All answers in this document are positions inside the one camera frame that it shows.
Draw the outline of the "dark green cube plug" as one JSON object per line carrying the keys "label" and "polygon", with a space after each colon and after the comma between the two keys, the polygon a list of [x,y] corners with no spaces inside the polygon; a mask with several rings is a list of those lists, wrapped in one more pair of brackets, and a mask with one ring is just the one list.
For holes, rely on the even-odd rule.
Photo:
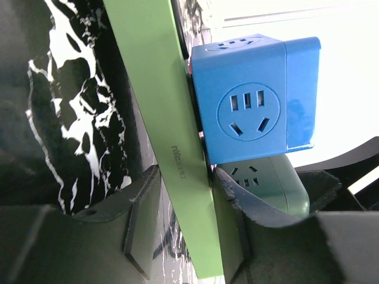
{"label": "dark green cube plug", "polygon": [[286,155],[223,163],[217,167],[276,209],[299,218],[308,216],[309,195]]}

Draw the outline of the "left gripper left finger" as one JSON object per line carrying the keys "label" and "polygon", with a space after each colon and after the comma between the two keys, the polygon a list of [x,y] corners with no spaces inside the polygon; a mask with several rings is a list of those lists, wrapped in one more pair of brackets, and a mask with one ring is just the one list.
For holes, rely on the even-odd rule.
{"label": "left gripper left finger", "polygon": [[50,205],[1,207],[2,283],[145,283],[155,250],[161,173],[74,216]]}

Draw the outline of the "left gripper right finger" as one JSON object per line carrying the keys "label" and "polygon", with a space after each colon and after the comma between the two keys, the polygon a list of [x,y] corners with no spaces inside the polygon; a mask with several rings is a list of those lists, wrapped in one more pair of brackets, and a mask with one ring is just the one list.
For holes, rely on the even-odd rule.
{"label": "left gripper right finger", "polygon": [[377,283],[378,213],[284,213],[213,171],[226,283]]}

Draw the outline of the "blue cube plug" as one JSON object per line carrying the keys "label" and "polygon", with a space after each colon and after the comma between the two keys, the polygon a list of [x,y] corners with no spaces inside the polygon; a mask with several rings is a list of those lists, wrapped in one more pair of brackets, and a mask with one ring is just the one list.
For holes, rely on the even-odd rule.
{"label": "blue cube plug", "polygon": [[321,44],[261,34],[196,46],[191,71],[211,164],[314,146]]}

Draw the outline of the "green power strip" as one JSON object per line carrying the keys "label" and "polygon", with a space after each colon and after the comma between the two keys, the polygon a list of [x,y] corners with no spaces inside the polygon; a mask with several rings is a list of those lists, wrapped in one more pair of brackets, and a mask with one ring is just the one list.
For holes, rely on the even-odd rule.
{"label": "green power strip", "polygon": [[223,266],[213,196],[170,1],[105,1],[197,278]]}

